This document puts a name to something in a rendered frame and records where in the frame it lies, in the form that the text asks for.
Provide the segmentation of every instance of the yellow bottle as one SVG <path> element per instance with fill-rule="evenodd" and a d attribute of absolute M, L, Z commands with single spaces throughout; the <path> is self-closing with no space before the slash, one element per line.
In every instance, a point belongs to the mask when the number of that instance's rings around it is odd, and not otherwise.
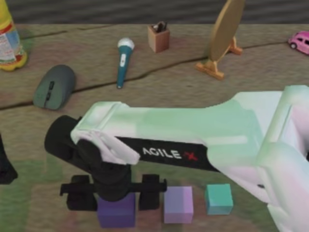
<path fill-rule="evenodd" d="M 27 54 L 20 42 L 5 0 L 0 0 L 0 69 L 13 71 L 27 61 Z"/>

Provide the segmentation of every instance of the wooden pen holder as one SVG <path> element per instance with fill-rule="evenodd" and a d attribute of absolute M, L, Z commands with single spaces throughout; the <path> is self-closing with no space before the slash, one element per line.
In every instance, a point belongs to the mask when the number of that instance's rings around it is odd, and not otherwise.
<path fill-rule="evenodd" d="M 148 43 L 155 53 L 162 52 L 169 48 L 169 29 L 156 33 L 152 26 L 148 26 Z"/>

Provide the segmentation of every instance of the green cube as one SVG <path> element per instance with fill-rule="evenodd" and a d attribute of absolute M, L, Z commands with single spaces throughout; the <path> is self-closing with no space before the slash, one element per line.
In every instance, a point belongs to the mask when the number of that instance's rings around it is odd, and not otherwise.
<path fill-rule="evenodd" d="M 207 185 L 205 199 L 208 215 L 229 215 L 234 206 L 229 184 Z"/>

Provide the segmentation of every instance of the light purple cube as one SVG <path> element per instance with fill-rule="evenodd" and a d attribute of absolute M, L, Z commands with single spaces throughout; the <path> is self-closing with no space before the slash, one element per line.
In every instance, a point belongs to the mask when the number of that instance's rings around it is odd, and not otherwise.
<path fill-rule="evenodd" d="M 164 193 L 164 223 L 189 224 L 192 219 L 192 187 L 168 187 Z"/>
<path fill-rule="evenodd" d="M 102 228 L 135 227 L 135 193 L 117 202 L 99 198 L 97 216 Z"/>

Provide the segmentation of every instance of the wooden tabletop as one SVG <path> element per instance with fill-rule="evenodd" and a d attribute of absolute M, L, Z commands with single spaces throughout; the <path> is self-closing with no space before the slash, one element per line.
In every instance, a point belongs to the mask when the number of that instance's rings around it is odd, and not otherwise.
<path fill-rule="evenodd" d="M 13 184 L 0 187 L 0 225 L 4 225 L 6 232 L 106 231 L 99 228 L 95 213 L 69 212 L 66 197 L 59 196 L 61 183 L 82 173 L 46 154 L 43 148 L 50 124 L 63 114 L 82 116 L 98 101 L 145 107 L 207 107 L 240 91 L 309 85 L 309 57 L 286 43 L 289 36 L 302 30 L 302 25 L 241 25 L 237 39 L 244 52 L 241 56 L 227 54 L 222 59 L 219 69 L 225 73 L 223 81 L 194 68 L 205 57 L 211 25 L 170 25 L 170 49 L 159 54 L 148 46 L 147 25 L 18 28 L 29 51 L 28 63 L 15 72 L 1 72 L 0 78 L 0 131 L 7 155 L 19 172 Z M 131 38 L 136 47 L 127 81 L 119 90 L 117 42 L 123 37 Z M 76 72 L 75 93 L 60 111 L 34 107 L 34 90 L 47 70 L 57 64 L 69 65 Z M 266 206 L 220 174 L 148 163 L 138 164 L 134 171 L 137 180 L 143 173 L 158 173 L 170 183 L 194 187 L 195 219 L 182 227 L 184 232 L 276 231 Z M 203 194 L 207 183 L 232 185 L 235 207 L 231 215 L 206 216 Z M 138 212 L 137 229 L 121 231 L 181 229 L 177 225 L 162 225 L 160 221 L 160 212 Z"/>

